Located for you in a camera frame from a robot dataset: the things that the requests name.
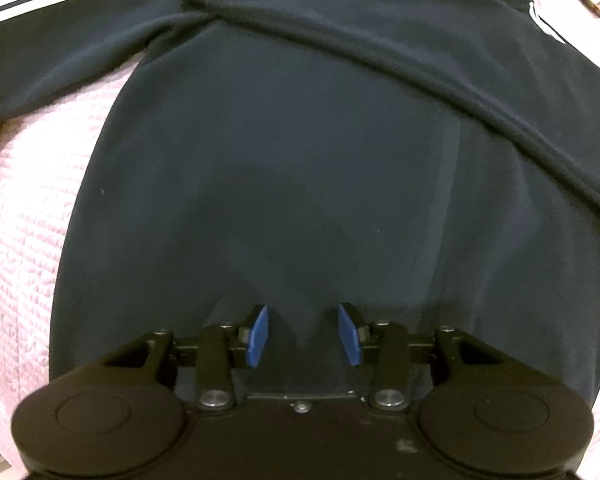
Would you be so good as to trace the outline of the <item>purple bed cover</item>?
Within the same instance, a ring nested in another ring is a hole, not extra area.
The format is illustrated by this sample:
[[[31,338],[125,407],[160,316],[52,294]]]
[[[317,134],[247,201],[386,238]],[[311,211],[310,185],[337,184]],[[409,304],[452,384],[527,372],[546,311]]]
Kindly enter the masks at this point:
[[[47,382],[50,315],[76,194],[138,61],[0,125],[0,454],[15,468],[12,412]]]

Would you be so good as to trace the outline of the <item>navy hoodie with white stripes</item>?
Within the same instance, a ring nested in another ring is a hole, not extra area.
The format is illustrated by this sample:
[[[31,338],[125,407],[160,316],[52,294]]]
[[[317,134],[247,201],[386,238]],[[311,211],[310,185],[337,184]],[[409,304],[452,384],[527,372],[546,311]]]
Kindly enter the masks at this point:
[[[340,304],[600,390],[600,68],[531,0],[0,0],[0,122],[140,64],[60,258],[50,374],[273,311],[253,387],[339,391]]]

